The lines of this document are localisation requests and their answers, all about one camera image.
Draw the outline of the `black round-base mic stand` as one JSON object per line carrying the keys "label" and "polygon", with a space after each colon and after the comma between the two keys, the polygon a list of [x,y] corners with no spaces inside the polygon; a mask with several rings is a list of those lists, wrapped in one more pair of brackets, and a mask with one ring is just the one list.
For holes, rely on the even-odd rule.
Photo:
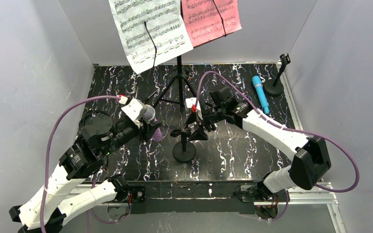
{"label": "black round-base mic stand", "polygon": [[274,79],[265,80],[263,84],[264,91],[271,96],[279,96],[284,93],[284,86],[280,81],[280,78],[284,73],[286,66],[291,63],[289,54],[281,54],[280,62],[281,66],[278,69],[277,77]]}
{"label": "black round-base mic stand", "polygon": [[187,131],[184,129],[176,129],[170,133],[171,137],[181,137],[181,141],[177,142],[172,150],[172,155],[174,159],[179,163],[191,162],[196,156],[196,147],[194,144],[188,140],[189,136],[194,132],[194,130]]}

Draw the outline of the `blue toy microphone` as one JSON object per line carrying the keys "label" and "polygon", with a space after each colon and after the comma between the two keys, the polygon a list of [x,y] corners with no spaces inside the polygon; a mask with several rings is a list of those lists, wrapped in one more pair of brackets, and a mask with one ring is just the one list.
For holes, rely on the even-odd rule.
{"label": "blue toy microphone", "polygon": [[261,108],[262,108],[263,112],[268,115],[270,113],[270,108],[269,108],[269,104],[268,104],[266,95],[265,95],[264,90],[263,90],[262,81],[261,81],[260,77],[257,76],[257,75],[253,76],[252,77],[252,84],[253,84],[253,86],[255,88],[255,91],[257,93],[257,96],[258,96],[258,99],[259,99],[259,102],[260,102],[260,105],[261,105]]}

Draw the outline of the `purple glitter microphone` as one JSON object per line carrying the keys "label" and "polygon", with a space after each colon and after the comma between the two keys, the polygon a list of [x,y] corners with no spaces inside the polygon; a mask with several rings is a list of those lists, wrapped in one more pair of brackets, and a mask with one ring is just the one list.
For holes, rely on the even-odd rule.
{"label": "purple glitter microphone", "polygon": [[151,105],[145,104],[145,112],[141,119],[143,121],[142,139],[145,141],[150,139],[156,142],[161,141],[163,139],[160,130],[162,123],[157,121],[155,117],[155,109]]}

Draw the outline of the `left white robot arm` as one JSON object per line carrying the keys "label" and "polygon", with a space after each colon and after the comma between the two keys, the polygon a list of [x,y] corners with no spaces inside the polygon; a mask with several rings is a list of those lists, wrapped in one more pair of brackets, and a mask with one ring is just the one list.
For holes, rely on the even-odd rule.
{"label": "left white robot arm", "polygon": [[141,127],[123,116],[116,123],[106,113],[97,112],[90,120],[82,118],[81,132],[74,144],[61,156],[48,185],[43,186],[24,205],[9,210],[12,221],[20,222],[20,233],[40,233],[41,223],[48,233],[58,233],[79,214],[108,201],[129,202],[130,186],[120,174],[108,177],[98,186],[69,198],[70,192],[98,172],[109,154],[133,138],[150,140],[162,125],[155,118],[141,120]]}

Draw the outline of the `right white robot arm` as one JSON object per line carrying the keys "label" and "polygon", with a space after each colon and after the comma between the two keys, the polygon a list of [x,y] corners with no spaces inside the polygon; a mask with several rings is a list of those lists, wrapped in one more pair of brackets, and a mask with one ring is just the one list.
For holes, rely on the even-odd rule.
{"label": "right white robot arm", "polygon": [[291,132],[275,121],[269,124],[271,118],[264,113],[258,113],[248,101],[238,101],[228,87],[210,92],[210,96],[213,103],[206,103],[205,107],[201,107],[202,102],[196,102],[196,98],[185,100],[185,107],[190,112],[185,126],[193,123],[198,125],[190,135],[190,140],[207,140],[204,131],[215,130],[215,124],[225,120],[260,136],[291,160],[291,165],[268,173],[254,186],[239,191],[236,195],[267,200],[284,189],[300,187],[310,190],[331,168],[327,145],[323,138]]}

